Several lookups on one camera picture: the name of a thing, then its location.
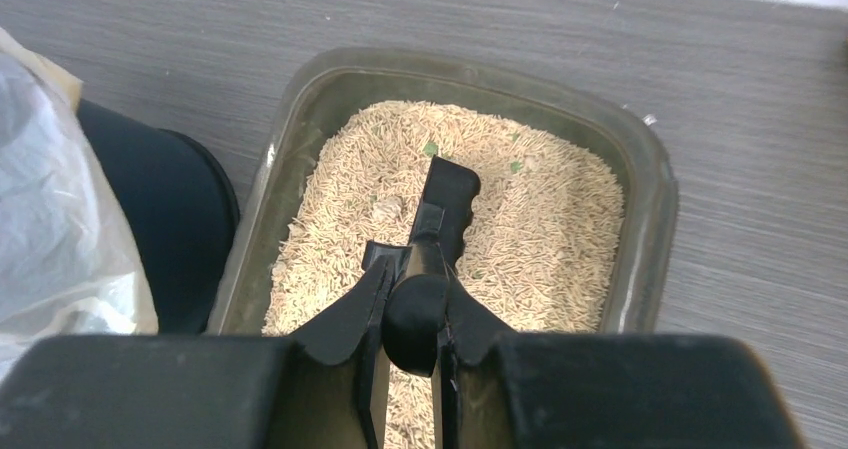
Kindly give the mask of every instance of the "plastic bag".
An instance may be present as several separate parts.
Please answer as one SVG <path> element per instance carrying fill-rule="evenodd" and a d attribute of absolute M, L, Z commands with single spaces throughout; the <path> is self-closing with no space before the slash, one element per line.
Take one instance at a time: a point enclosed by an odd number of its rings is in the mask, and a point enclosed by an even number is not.
<path fill-rule="evenodd" d="M 0 53 L 0 378 L 43 337 L 156 331 L 129 224 L 67 97 Z"/>

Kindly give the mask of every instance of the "green piece in litter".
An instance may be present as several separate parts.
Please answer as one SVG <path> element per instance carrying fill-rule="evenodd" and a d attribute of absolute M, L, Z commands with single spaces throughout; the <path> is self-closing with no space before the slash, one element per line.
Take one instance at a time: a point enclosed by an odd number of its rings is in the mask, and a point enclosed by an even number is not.
<path fill-rule="evenodd" d="M 433 157 L 439 155 L 439 145 L 433 141 L 428 142 L 424 145 L 424 155 L 427 157 Z"/>

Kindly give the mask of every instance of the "wood pellet litter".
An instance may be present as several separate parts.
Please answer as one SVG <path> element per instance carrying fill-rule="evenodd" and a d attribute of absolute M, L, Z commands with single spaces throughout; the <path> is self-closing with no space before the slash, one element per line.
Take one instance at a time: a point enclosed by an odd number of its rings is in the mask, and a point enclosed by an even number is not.
<path fill-rule="evenodd" d="M 263 334 L 291 332 L 350 289 L 368 239 L 406 243 L 433 155 L 482 182 L 457 265 L 469 293 L 518 330 L 597 330 L 624 216 L 610 168 L 515 121 L 387 101 L 321 150 L 272 271 Z M 385 447 L 434 445 L 429 379 L 393 367 Z"/>

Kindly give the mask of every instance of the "gray wooden floor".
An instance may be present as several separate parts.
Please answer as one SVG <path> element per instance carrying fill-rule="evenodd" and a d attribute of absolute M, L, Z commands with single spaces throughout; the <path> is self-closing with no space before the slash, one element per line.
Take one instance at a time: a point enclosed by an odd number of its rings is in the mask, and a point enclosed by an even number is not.
<path fill-rule="evenodd" d="M 243 199 L 291 74 L 343 45 L 478 58 L 654 114 L 681 212 L 660 316 L 768 361 L 848 447 L 848 15 L 737 0 L 0 0 L 87 96 L 190 134 Z"/>

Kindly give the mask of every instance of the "litter box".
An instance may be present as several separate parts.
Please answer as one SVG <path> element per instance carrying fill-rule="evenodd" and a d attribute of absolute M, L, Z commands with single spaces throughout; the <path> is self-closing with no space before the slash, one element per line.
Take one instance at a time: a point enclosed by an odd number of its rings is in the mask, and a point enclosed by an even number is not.
<path fill-rule="evenodd" d="M 321 148 L 352 115 L 386 100 L 455 104 L 500 115 L 604 159 L 624 189 L 625 218 L 599 330 L 653 330 L 677 217 L 677 184 L 668 154 L 638 117 L 595 96 L 483 64 L 351 48 L 317 56 L 289 83 L 207 332 L 260 333 L 270 304 L 271 268 Z"/>

